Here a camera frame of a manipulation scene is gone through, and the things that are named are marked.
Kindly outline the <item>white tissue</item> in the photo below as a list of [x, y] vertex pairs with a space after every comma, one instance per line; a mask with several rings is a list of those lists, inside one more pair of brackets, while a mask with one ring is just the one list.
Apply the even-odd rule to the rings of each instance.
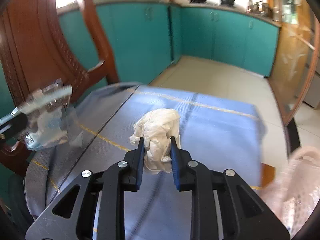
[[144, 114], [133, 126], [131, 145], [138, 145], [144, 139], [144, 170], [150, 174], [170, 173], [171, 137], [180, 146], [180, 115], [172, 108], [160, 108]]

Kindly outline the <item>teal lower kitchen cabinets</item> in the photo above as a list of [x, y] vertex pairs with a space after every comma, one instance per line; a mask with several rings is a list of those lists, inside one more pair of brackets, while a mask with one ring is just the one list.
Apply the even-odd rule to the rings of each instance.
[[279, 27], [239, 12], [160, 2], [95, 7], [122, 82], [150, 83], [181, 56], [223, 62], [268, 77]]

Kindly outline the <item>white plastic trash basket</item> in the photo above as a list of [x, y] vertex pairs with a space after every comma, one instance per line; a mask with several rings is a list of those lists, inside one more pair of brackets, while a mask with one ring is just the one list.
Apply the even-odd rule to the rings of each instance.
[[259, 193], [293, 239], [319, 201], [319, 149], [296, 149], [275, 179]]

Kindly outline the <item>brown wooden chair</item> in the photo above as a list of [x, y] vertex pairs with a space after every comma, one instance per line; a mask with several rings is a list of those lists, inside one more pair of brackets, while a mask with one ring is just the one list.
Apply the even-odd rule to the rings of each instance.
[[67, 44], [55, 0], [1, 0], [1, 65], [15, 106], [57, 79], [72, 86], [72, 101], [102, 79], [119, 82], [93, 1], [82, 0], [79, 8], [98, 52], [99, 62], [91, 69], [80, 64]]

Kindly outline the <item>glass sliding door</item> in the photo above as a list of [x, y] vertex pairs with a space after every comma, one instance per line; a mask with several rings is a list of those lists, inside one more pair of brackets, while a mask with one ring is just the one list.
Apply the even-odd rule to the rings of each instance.
[[301, 106], [316, 71], [319, 21], [306, 0], [267, 0], [280, 25], [269, 84], [284, 126]]

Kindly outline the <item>black cooking pot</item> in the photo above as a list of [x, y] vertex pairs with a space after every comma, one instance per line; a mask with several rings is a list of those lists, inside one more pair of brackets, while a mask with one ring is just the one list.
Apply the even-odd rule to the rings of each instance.
[[220, 0], [220, 4], [223, 6], [233, 7], [235, 0]]

